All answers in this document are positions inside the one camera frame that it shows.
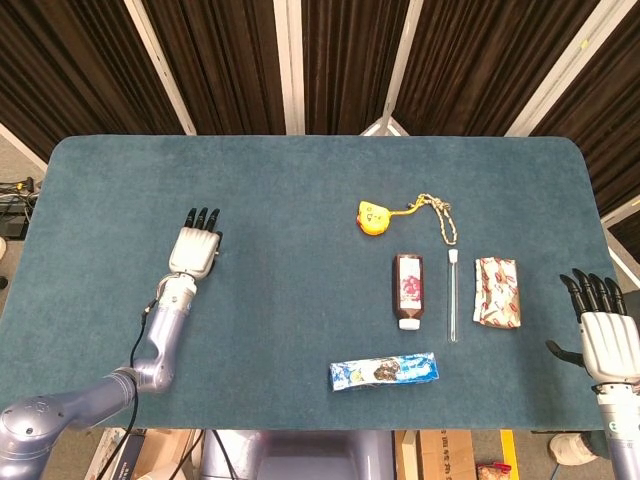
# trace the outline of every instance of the shoe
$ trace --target shoe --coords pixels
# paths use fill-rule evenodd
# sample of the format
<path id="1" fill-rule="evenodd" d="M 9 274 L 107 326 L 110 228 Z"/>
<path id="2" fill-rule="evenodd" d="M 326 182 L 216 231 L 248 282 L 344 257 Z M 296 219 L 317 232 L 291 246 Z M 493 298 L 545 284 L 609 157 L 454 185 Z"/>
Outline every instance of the shoe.
<path id="1" fill-rule="evenodd" d="M 584 465 L 596 458 L 580 433 L 560 433 L 549 442 L 551 455 L 560 465 Z"/>

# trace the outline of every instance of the bottle label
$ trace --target bottle label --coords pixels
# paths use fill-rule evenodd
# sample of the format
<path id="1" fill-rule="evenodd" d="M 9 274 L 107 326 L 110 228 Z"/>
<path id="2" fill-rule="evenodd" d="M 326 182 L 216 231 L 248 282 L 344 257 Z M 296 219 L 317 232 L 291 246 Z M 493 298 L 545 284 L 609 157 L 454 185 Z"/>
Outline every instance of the bottle label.
<path id="1" fill-rule="evenodd" d="M 400 257 L 400 309 L 421 310 L 420 298 L 420 260 L 417 258 Z"/>

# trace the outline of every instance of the candy wrapper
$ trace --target candy wrapper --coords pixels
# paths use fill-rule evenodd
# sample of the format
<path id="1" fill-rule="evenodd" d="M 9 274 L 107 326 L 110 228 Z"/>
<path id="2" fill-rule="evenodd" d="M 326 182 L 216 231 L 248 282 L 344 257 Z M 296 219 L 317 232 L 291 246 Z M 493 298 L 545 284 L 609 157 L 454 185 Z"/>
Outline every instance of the candy wrapper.
<path id="1" fill-rule="evenodd" d="M 476 303 L 473 321 L 497 328 L 520 326 L 520 293 L 515 260 L 476 260 Z"/>
<path id="2" fill-rule="evenodd" d="M 332 363 L 333 391 L 371 385 L 425 383 L 438 379 L 433 353 Z"/>
<path id="3" fill-rule="evenodd" d="M 510 480 L 511 466 L 504 463 L 478 465 L 478 480 Z"/>

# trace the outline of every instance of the white tube cap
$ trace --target white tube cap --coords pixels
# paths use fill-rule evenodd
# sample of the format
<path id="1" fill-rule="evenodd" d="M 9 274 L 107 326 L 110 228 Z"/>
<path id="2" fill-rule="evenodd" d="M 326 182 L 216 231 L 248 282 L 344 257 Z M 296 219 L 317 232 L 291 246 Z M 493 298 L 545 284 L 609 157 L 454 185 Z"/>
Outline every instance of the white tube cap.
<path id="1" fill-rule="evenodd" d="M 400 330 L 419 330 L 420 319 L 419 318 L 401 318 L 398 320 L 398 326 Z"/>

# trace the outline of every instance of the robot finger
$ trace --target robot finger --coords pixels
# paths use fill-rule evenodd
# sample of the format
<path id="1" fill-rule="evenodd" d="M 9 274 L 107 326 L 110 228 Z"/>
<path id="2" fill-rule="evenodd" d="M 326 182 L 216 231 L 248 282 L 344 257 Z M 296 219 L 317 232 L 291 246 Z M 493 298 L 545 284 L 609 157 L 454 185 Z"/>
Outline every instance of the robot finger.
<path id="1" fill-rule="evenodd" d="M 560 275 L 560 280 L 569 290 L 569 295 L 571 295 L 571 304 L 573 305 L 573 309 L 578 316 L 578 322 L 580 321 L 580 315 L 583 313 L 587 313 L 587 304 L 585 303 L 584 297 L 580 292 L 580 288 L 578 284 L 573 280 L 573 278 L 568 277 L 567 275 Z"/>
<path id="2" fill-rule="evenodd" d="M 611 313 L 613 312 L 612 300 L 609 296 L 609 291 L 607 290 L 607 286 L 597 275 L 590 273 L 589 280 L 591 280 L 591 285 L 596 291 L 596 296 L 598 297 L 598 301 L 600 303 L 600 307 L 602 307 L 602 311 Z"/>
<path id="3" fill-rule="evenodd" d="M 209 221 L 207 222 L 207 226 L 205 227 L 205 230 L 209 232 L 213 232 L 213 229 L 216 226 L 216 220 L 218 220 L 219 213 L 220 213 L 219 208 L 215 208 L 213 212 L 211 212 L 211 216 L 209 217 Z"/>
<path id="4" fill-rule="evenodd" d="M 598 301 L 596 300 L 596 292 L 593 289 L 593 285 L 589 281 L 589 277 L 582 271 L 577 268 L 573 268 L 571 270 L 573 275 L 578 279 L 578 283 L 580 284 L 580 288 L 582 288 L 582 293 L 584 294 L 584 298 L 587 301 L 587 308 L 590 312 L 599 312 L 600 308 L 598 307 Z"/>
<path id="5" fill-rule="evenodd" d="M 194 228 L 202 228 L 202 226 L 204 225 L 204 220 L 207 217 L 207 211 L 207 207 L 204 207 L 202 210 L 200 210 L 200 215 L 198 215 L 198 219 L 196 220 Z"/>
<path id="6" fill-rule="evenodd" d="M 560 346 L 554 342 L 553 340 L 547 340 L 544 342 L 547 348 L 556 358 L 564 362 L 573 363 L 579 367 L 584 368 L 584 357 L 581 353 L 576 352 L 567 352 L 566 350 L 560 348 Z"/>
<path id="7" fill-rule="evenodd" d="M 195 208 L 192 208 L 191 210 L 189 210 L 189 213 L 187 214 L 187 221 L 184 222 L 184 226 L 187 228 L 191 228 L 193 227 L 193 220 L 196 218 L 196 212 L 198 210 Z"/>
<path id="8" fill-rule="evenodd" d="M 613 299 L 613 310 L 620 315 L 627 314 L 627 306 L 624 304 L 624 298 L 622 297 L 622 290 L 616 282 L 607 277 L 604 279 L 604 283 L 609 288 L 609 293 Z"/>

